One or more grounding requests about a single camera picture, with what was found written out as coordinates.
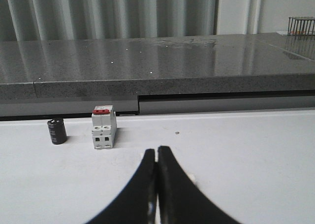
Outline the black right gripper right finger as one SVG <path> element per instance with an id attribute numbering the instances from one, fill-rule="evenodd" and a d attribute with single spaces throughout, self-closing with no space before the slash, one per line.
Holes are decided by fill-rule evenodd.
<path id="1" fill-rule="evenodd" d="M 237 224 L 183 171 L 170 147 L 158 148 L 158 198 L 163 224 Z"/>

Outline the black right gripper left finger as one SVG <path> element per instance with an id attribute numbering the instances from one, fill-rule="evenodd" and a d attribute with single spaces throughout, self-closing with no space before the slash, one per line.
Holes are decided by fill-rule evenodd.
<path id="1" fill-rule="evenodd" d="M 154 224 L 157 206 L 157 164 L 147 149 L 136 172 L 117 197 L 90 224 Z"/>

